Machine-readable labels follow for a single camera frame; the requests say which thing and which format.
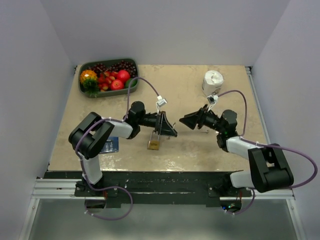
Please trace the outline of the large brass padlock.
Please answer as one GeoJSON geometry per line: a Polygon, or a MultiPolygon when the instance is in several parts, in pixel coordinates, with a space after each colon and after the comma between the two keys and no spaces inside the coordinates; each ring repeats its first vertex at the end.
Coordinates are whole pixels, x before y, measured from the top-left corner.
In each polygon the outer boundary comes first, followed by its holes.
{"type": "Polygon", "coordinates": [[[160,148],[160,136],[156,133],[156,131],[152,131],[150,134],[150,138],[147,144],[148,150],[158,151],[160,148]]]}

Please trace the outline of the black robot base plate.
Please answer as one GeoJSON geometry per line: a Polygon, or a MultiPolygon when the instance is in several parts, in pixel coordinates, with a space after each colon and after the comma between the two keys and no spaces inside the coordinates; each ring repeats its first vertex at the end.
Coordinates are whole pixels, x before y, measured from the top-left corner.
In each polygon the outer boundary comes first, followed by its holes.
{"type": "Polygon", "coordinates": [[[227,203],[238,196],[251,197],[245,188],[235,188],[228,180],[230,172],[190,171],[104,171],[92,190],[80,171],[48,171],[45,179],[74,180],[74,195],[102,198],[107,208],[122,204],[204,205],[220,207],[220,198],[227,203]]]}

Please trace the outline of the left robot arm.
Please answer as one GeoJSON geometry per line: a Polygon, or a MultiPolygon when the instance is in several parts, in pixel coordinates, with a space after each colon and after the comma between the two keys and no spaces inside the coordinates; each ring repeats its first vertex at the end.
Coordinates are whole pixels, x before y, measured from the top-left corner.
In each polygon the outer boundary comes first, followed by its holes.
{"type": "Polygon", "coordinates": [[[70,133],[68,141],[80,159],[82,176],[87,181],[85,189],[92,196],[99,196],[104,190],[104,184],[100,181],[103,174],[99,154],[109,139],[133,139],[140,132],[141,126],[153,128],[153,132],[159,136],[178,136],[164,111],[147,113],[141,101],[131,104],[123,120],[103,118],[91,112],[70,133]]]}

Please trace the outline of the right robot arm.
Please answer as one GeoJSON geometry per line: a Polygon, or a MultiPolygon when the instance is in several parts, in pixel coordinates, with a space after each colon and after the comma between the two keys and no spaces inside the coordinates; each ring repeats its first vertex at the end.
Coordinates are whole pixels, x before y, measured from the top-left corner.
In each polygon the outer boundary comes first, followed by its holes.
{"type": "Polygon", "coordinates": [[[220,149],[238,155],[249,162],[249,171],[236,171],[223,183],[223,192],[235,196],[241,188],[254,188],[260,193],[287,188],[294,183],[294,176],[280,146],[258,146],[242,140],[236,131],[237,113],[227,109],[217,116],[205,105],[196,112],[184,115],[179,122],[190,129],[203,126],[218,132],[220,149]]]}

